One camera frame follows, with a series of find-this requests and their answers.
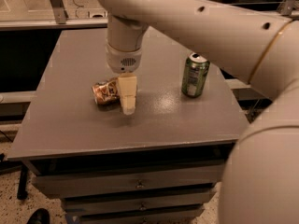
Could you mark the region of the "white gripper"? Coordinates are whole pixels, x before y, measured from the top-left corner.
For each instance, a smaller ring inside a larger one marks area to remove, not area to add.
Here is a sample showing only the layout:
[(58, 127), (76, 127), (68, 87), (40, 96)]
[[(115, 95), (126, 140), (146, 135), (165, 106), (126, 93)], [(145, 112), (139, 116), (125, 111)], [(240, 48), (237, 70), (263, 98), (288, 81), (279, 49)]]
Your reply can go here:
[(114, 73), (123, 73), (117, 78), (117, 87), (124, 115), (135, 113), (137, 78), (135, 74), (126, 72), (134, 72), (139, 67), (141, 54), (142, 49), (119, 51), (109, 44), (106, 45), (107, 65)]

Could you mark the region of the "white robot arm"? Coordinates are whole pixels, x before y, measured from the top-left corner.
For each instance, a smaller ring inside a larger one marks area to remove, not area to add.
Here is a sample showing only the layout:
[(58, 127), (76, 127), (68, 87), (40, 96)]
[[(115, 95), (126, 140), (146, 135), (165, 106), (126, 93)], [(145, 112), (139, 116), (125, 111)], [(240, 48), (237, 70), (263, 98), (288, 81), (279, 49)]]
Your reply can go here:
[(298, 23), (207, 0), (99, 0), (141, 21), (272, 100), (223, 172), (219, 224), (299, 224)]

